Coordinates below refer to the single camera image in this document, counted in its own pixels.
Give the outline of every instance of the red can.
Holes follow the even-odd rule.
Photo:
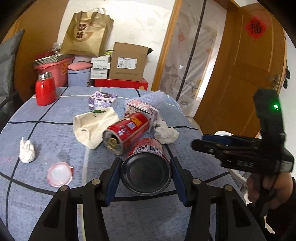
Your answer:
[[[141,112],[134,112],[109,126],[103,132],[103,141],[109,150],[120,155],[128,151],[148,128],[146,116]]]
[[[133,193],[153,196],[167,188],[171,181],[171,169],[161,144],[152,138],[138,140],[121,170],[123,184]]]
[[[49,105],[57,99],[54,79],[51,72],[38,75],[35,84],[36,102],[39,106]]]

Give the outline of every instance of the plastic cup lid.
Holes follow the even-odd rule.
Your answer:
[[[48,169],[47,180],[54,187],[68,185],[72,181],[71,166],[66,162],[57,162]]]

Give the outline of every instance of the wooden door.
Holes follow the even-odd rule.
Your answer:
[[[247,26],[254,26],[255,34]],[[203,134],[255,137],[260,124],[253,95],[258,88],[279,91],[285,69],[286,40],[275,17],[259,3],[237,7],[229,2],[218,57],[194,117]]]

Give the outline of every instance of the barcode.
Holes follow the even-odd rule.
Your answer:
[[[137,146],[133,152],[137,153],[137,152],[142,152],[142,151],[150,151],[150,152],[154,152],[154,153],[162,156],[161,150],[158,147],[151,146],[151,145]]]

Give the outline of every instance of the paper bag handle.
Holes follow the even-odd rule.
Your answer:
[[[96,12],[101,13],[101,12],[100,12],[100,9],[102,9],[102,10],[103,10],[103,13],[106,14],[106,9],[103,8],[103,7],[101,7],[101,8],[99,8],[99,7],[95,7],[95,8],[92,8],[91,10],[89,10],[89,11],[87,11],[87,12],[91,12],[91,11],[93,11],[93,10],[98,10],[98,11],[96,11]]]
[[[85,27],[85,29],[94,21],[94,18],[96,17],[98,12],[93,12],[93,14],[91,15],[91,20],[90,22],[87,24],[87,26]],[[79,24],[81,22],[81,17],[82,17],[82,12],[79,12],[78,13],[78,16],[77,16],[77,29],[79,29]]]

